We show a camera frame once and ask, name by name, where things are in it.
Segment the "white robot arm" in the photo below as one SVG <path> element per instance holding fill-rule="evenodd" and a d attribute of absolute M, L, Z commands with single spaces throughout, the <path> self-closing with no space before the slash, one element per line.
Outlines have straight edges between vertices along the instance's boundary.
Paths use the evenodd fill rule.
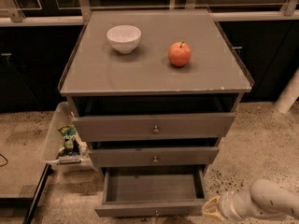
<path fill-rule="evenodd" d="M 242 104 L 207 169 L 203 224 L 298 224 L 298 76 L 274 103 Z"/>

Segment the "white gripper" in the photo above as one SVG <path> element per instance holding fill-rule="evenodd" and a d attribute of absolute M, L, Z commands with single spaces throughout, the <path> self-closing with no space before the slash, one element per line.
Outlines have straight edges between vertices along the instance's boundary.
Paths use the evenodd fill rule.
<path fill-rule="evenodd" d="M 239 222 L 242 217 L 236 212 L 233 191 L 223 193 L 221 196 L 211 198 L 202 206 L 202 215 L 217 221 L 228 220 Z"/>

